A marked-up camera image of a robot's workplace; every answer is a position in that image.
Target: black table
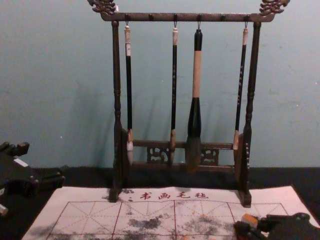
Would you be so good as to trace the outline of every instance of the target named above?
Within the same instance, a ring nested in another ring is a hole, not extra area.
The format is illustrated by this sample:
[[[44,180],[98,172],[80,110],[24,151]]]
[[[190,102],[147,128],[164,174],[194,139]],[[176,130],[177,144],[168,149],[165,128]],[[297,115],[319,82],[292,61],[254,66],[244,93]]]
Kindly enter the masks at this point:
[[[47,169],[38,169],[40,174]],[[65,186],[110,188],[112,169],[74,167],[66,173]],[[320,167],[318,168],[251,168],[251,189],[292,185],[302,202],[316,219],[320,219]],[[170,172],[167,170],[134,170],[130,173],[128,188],[190,187],[208,189],[237,189],[234,176],[228,173]],[[0,218],[0,240],[19,240],[32,225],[53,192],[41,192],[35,198],[11,195],[1,204],[9,208]]]

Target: felt mat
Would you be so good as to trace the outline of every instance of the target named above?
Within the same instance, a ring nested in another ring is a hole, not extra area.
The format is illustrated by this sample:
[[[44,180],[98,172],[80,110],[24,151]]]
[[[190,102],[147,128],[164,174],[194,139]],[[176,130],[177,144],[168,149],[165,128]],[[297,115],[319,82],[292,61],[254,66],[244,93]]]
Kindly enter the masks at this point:
[[[245,214],[310,212],[291,186],[253,189],[251,208],[237,191],[204,188],[124,189],[116,203],[107,188],[57,189],[23,240],[235,240]],[[318,226],[311,216],[311,224]]]

